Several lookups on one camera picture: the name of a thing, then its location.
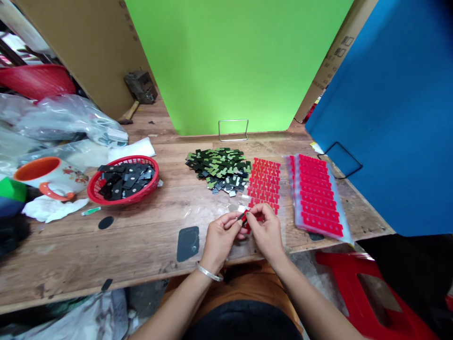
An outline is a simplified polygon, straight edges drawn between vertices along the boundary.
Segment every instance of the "human hand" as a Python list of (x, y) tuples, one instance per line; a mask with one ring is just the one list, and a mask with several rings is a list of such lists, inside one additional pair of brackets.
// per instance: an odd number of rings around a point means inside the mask
[[(270, 265), (274, 266), (279, 259), (286, 256), (280, 220), (267, 203), (256, 204), (246, 216), (258, 248)], [(261, 216), (263, 216), (264, 222), (256, 220)]]
[(241, 212), (230, 212), (212, 221), (208, 226), (206, 243), (200, 265), (207, 271), (217, 274), (222, 269), (235, 238), (244, 239), (247, 229), (237, 220)]

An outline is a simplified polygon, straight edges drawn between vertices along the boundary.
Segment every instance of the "wooden table surface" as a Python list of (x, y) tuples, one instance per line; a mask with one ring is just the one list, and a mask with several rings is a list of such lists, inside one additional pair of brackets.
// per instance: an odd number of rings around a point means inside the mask
[[(282, 163), (279, 217), (285, 245), (291, 252), (300, 252), (338, 243), (330, 238), (313, 242), (294, 225), (283, 156), (302, 153), (316, 157), (304, 125), (293, 121), (287, 131), (249, 134), (247, 141), (239, 142), (220, 142), (218, 136), (179, 136), (161, 98), (154, 105), (141, 105), (133, 121), (125, 126), (129, 140), (134, 143), (150, 136), (164, 186), (138, 204), (103, 206), (89, 216), (78, 211), (49, 224), (31, 220), (31, 236), (1, 262), (0, 314), (94, 294), (107, 279), (113, 280), (109, 289), (118, 289), (194, 270), (203, 253), (208, 223), (228, 212), (230, 204), (243, 200), (230, 199), (224, 192), (212, 195), (206, 181), (197, 179), (185, 165), (187, 154), (196, 149), (230, 147), (244, 151), (251, 161), (258, 157)], [(337, 184), (355, 240), (394, 233), (348, 180)], [(86, 193), (77, 198), (86, 198)], [(81, 211), (96, 206), (90, 202)], [(106, 216), (113, 216), (114, 223), (100, 230), (99, 221)], [(200, 251), (178, 263), (178, 233), (191, 226), (200, 228)], [(228, 264), (260, 258), (253, 237), (249, 237), (235, 243)]]

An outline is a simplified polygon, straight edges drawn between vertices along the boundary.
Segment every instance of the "finger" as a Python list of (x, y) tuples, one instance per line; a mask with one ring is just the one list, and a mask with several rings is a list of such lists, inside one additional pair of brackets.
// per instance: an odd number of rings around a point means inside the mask
[(237, 219), (232, 219), (232, 220), (229, 220), (224, 226), (223, 228), (225, 230), (228, 230), (230, 229), (230, 227), (237, 221)]
[(247, 222), (249, 223), (249, 226), (250, 226), (251, 230), (253, 231), (253, 233), (259, 234), (260, 232), (262, 232), (262, 226), (260, 226), (260, 224), (256, 220), (255, 216), (251, 212), (248, 212), (246, 216), (247, 216)]
[(217, 223), (221, 223), (221, 226), (224, 227), (230, 220), (238, 218), (241, 216), (240, 212), (229, 212), (225, 215), (220, 216), (218, 219), (215, 220)]
[(264, 219), (265, 220), (269, 220), (270, 218), (272, 217), (276, 217), (274, 211), (272, 210), (272, 208), (270, 207), (269, 204), (267, 203), (259, 203), (259, 204), (255, 204), (253, 206), (253, 208), (250, 209), (250, 212), (253, 214), (253, 215), (256, 215), (258, 213), (262, 213), (264, 215)]
[(237, 220), (235, 223), (233, 223), (228, 232), (234, 235), (238, 234), (242, 228), (242, 224), (243, 224), (242, 220)]

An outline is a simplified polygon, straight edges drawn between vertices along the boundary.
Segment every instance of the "red plastic basket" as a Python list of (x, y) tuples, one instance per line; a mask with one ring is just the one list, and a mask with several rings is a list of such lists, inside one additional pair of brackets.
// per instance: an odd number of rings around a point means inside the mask
[(0, 84), (39, 101), (51, 95), (76, 93), (74, 83), (61, 65), (1, 68)]
[(88, 197), (93, 202), (95, 202), (97, 204), (102, 204), (102, 205), (137, 203), (137, 202), (145, 199), (154, 190), (156, 190), (157, 185), (159, 183), (159, 165), (157, 165), (157, 162), (155, 160), (153, 160), (150, 157), (146, 157), (146, 156), (127, 156), (127, 157), (117, 159), (116, 161), (110, 162), (107, 165), (120, 165), (123, 163), (150, 164), (154, 168), (154, 171), (156, 171), (156, 173), (155, 173), (153, 179), (151, 180), (151, 182), (145, 188), (143, 188), (136, 194), (133, 194), (132, 196), (129, 196), (128, 198), (123, 198), (123, 199), (120, 199), (117, 201), (106, 201), (104, 199), (104, 197), (98, 192), (106, 183), (106, 180), (101, 178), (102, 172), (98, 171), (91, 178), (90, 183), (88, 183), (88, 188), (87, 188)]

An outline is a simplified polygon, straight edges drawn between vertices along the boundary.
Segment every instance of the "orange mug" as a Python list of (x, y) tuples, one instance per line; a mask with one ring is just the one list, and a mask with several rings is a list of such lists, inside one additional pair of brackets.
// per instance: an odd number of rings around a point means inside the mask
[(59, 201), (73, 199), (87, 187), (89, 180), (79, 169), (58, 157), (44, 157), (21, 166), (14, 179)]

